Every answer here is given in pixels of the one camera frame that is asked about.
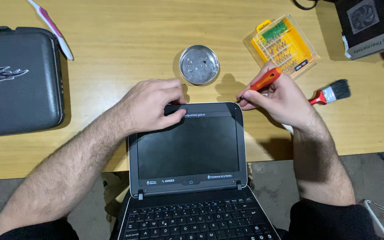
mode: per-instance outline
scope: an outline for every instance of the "yellow plastic case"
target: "yellow plastic case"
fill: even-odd
[[[290,14],[256,27],[258,34],[251,44],[264,62],[271,61],[296,79],[320,59]]]

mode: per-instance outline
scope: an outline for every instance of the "black cable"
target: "black cable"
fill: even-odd
[[[300,3],[297,2],[297,0],[293,0],[293,3],[296,5],[296,7],[300,8],[301,10],[311,10],[312,8],[317,6],[318,0],[315,0],[314,5],[312,7],[303,7],[300,5]]]

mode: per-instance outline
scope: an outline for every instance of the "black bristles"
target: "black bristles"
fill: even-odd
[[[333,89],[334,95],[337,100],[347,98],[351,96],[351,90],[349,88],[348,79],[340,79],[330,84]]]

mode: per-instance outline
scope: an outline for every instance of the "laptop keyboard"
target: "laptop keyboard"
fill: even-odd
[[[251,198],[131,210],[124,240],[278,239]]]

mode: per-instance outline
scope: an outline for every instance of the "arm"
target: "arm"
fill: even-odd
[[[266,63],[246,89],[260,79],[273,63]],[[243,90],[243,110],[263,107],[279,123],[293,127],[294,173],[301,198],[346,206],[355,204],[352,183],[340,162],[327,126],[299,86],[286,74],[261,93]]]
[[[163,129],[186,113],[164,116],[172,101],[186,103],[180,80],[151,79],[38,164],[0,214],[0,235],[66,216],[83,199],[121,141],[130,134]]]

